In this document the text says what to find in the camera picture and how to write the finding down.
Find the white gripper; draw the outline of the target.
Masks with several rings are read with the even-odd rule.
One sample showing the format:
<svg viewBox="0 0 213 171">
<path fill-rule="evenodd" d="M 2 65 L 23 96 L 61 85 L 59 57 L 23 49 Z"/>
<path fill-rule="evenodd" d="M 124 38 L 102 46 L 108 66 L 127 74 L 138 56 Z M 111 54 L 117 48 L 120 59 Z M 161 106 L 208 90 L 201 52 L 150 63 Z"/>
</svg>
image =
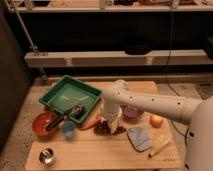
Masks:
<svg viewBox="0 0 213 171">
<path fill-rule="evenodd" d="M 119 118 L 122 115 L 122 110 L 119 109 L 117 113 L 111 113 L 110 114 L 110 120 L 109 120 L 109 127 L 110 132 L 115 133 L 118 126 L 119 126 Z"/>
</svg>

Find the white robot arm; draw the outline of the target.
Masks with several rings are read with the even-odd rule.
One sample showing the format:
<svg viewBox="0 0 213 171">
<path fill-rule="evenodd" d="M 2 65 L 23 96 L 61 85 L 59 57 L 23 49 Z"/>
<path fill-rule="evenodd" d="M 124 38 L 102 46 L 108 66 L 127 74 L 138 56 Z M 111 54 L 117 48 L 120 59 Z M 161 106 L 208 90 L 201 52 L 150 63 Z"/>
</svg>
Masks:
<svg viewBox="0 0 213 171">
<path fill-rule="evenodd" d="M 121 105 L 136 107 L 189 126 L 185 171 L 213 171 L 213 96 L 205 100 L 133 92 L 116 80 L 102 91 L 103 113 L 116 116 Z"/>
</svg>

